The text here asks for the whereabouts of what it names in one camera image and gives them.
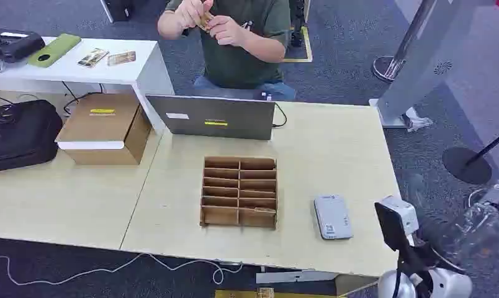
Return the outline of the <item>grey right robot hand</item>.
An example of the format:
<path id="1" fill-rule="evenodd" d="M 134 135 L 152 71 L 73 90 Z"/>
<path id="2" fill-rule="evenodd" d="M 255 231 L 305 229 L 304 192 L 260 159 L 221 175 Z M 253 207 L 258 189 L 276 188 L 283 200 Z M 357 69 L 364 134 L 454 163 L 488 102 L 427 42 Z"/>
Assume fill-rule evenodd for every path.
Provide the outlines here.
<path id="1" fill-rule="evenodd" d="M 499 251 L 499 183 L 452 219 L 421 204 L 417 213 L 421 239 L 455 267 L 463 269 L 467 259 Z"/>

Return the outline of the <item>person's left hand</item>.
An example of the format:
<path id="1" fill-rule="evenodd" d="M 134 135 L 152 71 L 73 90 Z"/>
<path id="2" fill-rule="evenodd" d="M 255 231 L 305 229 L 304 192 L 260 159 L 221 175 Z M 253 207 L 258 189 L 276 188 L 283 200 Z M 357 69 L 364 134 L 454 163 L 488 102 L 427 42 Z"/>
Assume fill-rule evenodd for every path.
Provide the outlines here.
<path id="1" fill-rule="evenodd" d="M 207 23 L 209 34 L 219 45 L 241 47 L 249 32 L 229 16 L 215 16 Z"/>

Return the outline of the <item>person's right hand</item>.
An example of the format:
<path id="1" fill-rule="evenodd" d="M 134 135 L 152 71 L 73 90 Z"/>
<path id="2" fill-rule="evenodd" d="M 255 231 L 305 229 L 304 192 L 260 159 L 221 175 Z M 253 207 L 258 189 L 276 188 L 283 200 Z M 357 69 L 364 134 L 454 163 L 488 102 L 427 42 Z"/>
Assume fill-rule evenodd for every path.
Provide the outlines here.
<path id="1" fill-rule="evenodd" d="M 213 1 L 184 0 L 174 13 L 182 29 L 191 29 L 201 24 L 213 4 Z"/>

